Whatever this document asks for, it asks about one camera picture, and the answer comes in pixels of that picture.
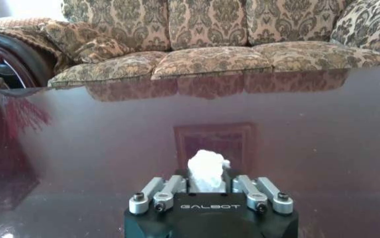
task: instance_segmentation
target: screw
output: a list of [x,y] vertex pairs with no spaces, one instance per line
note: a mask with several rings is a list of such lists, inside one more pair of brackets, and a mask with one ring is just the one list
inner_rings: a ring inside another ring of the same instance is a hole
[[285,192],[278,192],[278,199],[286,201],[289,199],[289,195]]
[[158,202],[154,204],[154,211],[161,213],[165,210],[165,204],[162,202]]
[[266,205],[263,204],[263,203],[258,203],[257,205],[255,205],[255,211],[258,212],[258,214],[263,214],[265,212],[266,212]]
[[142,199],[143,199],[143,193],[137,192],[137,193],[131,196],[131,198],[134,199],[135,202],[142,201]]

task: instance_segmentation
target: patterned fabric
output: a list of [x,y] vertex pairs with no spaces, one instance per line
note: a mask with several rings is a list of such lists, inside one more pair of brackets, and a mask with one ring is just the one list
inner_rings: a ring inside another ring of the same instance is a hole
[[246,0],[249,43],[327,41],[347,0]]
[[67,56],[57,49],[41,33],[38,26],[0,29],[0,34],[13,37],[37,49],[49,52],[55,58],[54,73],[61,72],[73,65]]
[[85,86],[91,98],[99,102],[118,102],[135,99],[159,98],[177,93],[177,81],[154,80],[119,82]]
[[242,92],[243,79],[242,74],[179,78],[177,80],[178,94],[205,99],[225,97]]
[[347,75],[347,69],[251,74],[245,78],[243,89],[247,93],[327,91],[343,85]]
[[166,51],[166,0],[62,0],[71,21],[91,23],[106,36],[137,51]]
[[331,42],[380,51],[380,0],[357,0],[345,9]]
[[163,52],[130,53],[97,64],[79,64],[57,74],[47,82],[49,87],[77,86],[129,80],[149,80],[150,73]]
[[151,79],[270,70],[266,58],[247,47],[197,48],[170,52],[158,63]]
[[281,42],[253,47],[274,72],[380,66],[380,52],[327,42]]
[[0,18],[0,28],[13,28],[23,26],[37,26],[39,23],[47,22],[50,19],[46,17],[1,17]]
[[242,0],[169,0],[167,2],[173,50],[246,44]]
[[133,50],[95,31],[86,22],[49,21],[39,25],[53,44],[74,63],[99,63]]

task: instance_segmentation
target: coffee table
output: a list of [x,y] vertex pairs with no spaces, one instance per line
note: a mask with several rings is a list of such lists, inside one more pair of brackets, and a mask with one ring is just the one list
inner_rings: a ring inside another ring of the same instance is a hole
[[301,238],[380,237],[380,68],[0,91],[0,238],[122,237],[130,195],[215,150]]

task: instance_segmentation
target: crumpled paper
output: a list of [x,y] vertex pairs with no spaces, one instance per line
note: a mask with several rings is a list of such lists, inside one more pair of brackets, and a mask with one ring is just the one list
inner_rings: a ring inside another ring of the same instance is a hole
[[229,168],[229,161],[206,150],[198,150],[189,159],[189,191],[190,192],[225,192],[222,181],[223,168]]

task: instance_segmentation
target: sofa armrest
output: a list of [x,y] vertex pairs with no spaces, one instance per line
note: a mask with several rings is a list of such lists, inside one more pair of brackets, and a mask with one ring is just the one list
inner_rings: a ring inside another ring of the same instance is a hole
[[0,74],[15,74],[23,87],[45,87],[70,66],[37,26],[0,28]]
[[0,74],[15,75],[23,88],[46,86],[54,64],[51,54],[0,34]]
[[0,18],[0,29],[25,27],[25,26],[37,26],[41,23],[45,23],[50,20],[47,17],[1,17]]
[[330,41],[380,52],[380,1],[353,1],[342,12]]

